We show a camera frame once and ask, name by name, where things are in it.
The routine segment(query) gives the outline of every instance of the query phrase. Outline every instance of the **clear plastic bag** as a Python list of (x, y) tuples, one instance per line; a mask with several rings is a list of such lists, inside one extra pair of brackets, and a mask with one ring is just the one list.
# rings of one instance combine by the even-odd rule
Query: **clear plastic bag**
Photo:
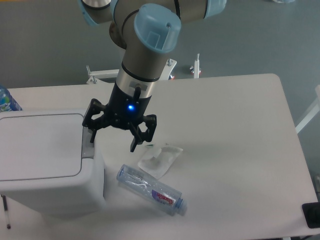
[(139, 168), (156, 179), (161, 178), (183, 151), (182, 148), (165, 145), (150, 148), (138, 162)]

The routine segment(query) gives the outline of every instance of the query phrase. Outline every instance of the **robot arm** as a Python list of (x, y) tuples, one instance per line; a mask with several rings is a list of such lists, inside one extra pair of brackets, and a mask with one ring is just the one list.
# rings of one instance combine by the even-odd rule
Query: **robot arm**
[[(92, 130), (91, 142), (101, 128), (130, 130), (134, 136), (130, 148), (133, 152), (137, 145), (153, 138), (157, 117), (144, 113), (169, 53), (177, 44), (181, 22), (215, 15), (224, 9), (226, 0), (112, 0), (110, 6), (108, 2), (82, 0), (81, 3), (99, 13), (111, 8), (126, 51), (109, 103), (102, 105), (92, 99), (82, 125)], [(92, 11), (91, 19), (97, 18)], [(101, 112), (102, 116), (92, 119)], [(142, 122), (147, 127), (145, 132), (139, 128)]]

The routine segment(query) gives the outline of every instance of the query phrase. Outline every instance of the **white table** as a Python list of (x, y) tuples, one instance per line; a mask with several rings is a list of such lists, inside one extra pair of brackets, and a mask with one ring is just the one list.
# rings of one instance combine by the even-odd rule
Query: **white table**
[[(10, 89), (27, 109), (107, 103), (112, 84)], [(129, 131), (102, 129), (96, 145), (107, 166), (107, 209), (78, 218), (41, 215), (9, 199), (12, 229), (0, 211), (1, 240), (250, 240), (319, 234), (301, 205), (316, 194), (279, 78), (273, 74), (161, 81), (146, 114), (157, 114), (155, 144), (184, 149), (160, 180), (182, 192), (185, 216), (169, 216), (118, 186), (122, 164), (135, 168)]]

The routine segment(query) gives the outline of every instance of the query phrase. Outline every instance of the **black object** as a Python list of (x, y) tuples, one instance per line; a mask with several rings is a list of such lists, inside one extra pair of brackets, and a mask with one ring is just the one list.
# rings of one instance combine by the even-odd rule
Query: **black object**
[[(1, 197), (2, 197), (2, 201), (3, 201), (4, 213), (8, 214), (7, 197), (5, 195), (1, 195)], [(8, 222), (8, 219), (7, 219), (7, 223), (6, 223), (6, 228), (7, 229), (11, 229), (11, 224), (10, 224), (10, 222)]]
[[(112, 126), (122, 130), (130, 130), (134, 136), (131, 143), (130, 152), (134, 152), (137, 145), (144, 141), (151, 142), (157, 127), (157, 116), (144, 116), (145, 110), (150, 101), (148, 98), (140, 98), (141, 87), (135, 88), (133, 97), (125, 94), (117, 84), (114, 84), (112, 94), (107, 105), (93, 98), (84, 115), (82, 125), (92, 131), (90, 142), (93, 143), (97, 131), (102, 128)], [(93, 119), (94, 115), (103, 112), (102, 116)], [(141, 123), (145, 123), (147, 130), (142, 132), (139, 128)]]
[(320, 228), (320, 202), (305, 203), (302, 210), (310, 229)]

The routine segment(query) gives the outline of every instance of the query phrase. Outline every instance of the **blue bottle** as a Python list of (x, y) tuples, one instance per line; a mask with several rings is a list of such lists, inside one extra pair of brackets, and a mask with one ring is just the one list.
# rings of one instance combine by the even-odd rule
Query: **blue bottle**
[(22, 108), (11, 96), (8, 89), (0, 85), (0, 113), (8, 111), (21, 111)]
[(138, 194), (157, 204), (161, 210), (170, 215), (176, 212), (184, 215), (187, 203), (181, 198), (182, 193), (159, 182), (148, 173), (122, 165), (116, 179)]

